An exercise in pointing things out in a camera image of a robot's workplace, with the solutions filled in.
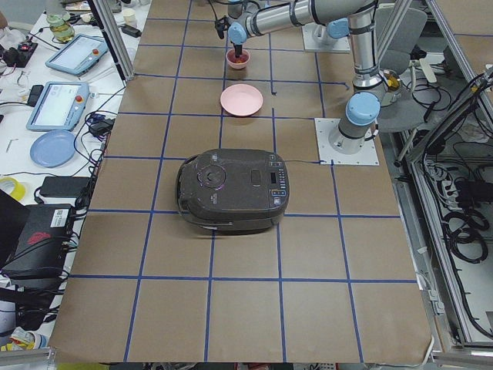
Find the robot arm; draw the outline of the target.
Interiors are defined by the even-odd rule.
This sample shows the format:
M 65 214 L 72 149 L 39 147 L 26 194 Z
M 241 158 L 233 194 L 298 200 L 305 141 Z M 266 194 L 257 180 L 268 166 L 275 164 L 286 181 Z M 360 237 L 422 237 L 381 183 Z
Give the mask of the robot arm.
M 320 82 L 340 82 L 352 77 L 353 95 L 344 115 L 327 135 L 338 153 L 354 155 L 371 140 L 367 131 L 376 126 L 384 98 L 385 78 L 377 44 L 376 1 L 228 1 L 225 24 L 219 35 L 227 35 L 235 53 L 248 39 L 270 37 L 275 32 L 303 30 L 308 25 L 325 34 L 325 42 L 346 39 L 350 55 L 327 54 L 314 58 L 310 69 Z

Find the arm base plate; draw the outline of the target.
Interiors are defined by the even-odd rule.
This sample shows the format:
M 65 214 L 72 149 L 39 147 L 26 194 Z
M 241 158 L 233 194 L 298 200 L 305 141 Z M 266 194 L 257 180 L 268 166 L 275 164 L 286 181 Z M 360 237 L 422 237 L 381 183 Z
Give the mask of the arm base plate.
M 375 140 L 371 129 L 352 140 L 339 131 L 338 118 L 315 118 L 319 161 L 326 165 L 378 166 Z
M 302 27 L 302 35 L 306 52 L 350 52 L 349 28 L 346 22 L 342 22 L 341 25 L 338 22 L 327 25 L 310 23 Z

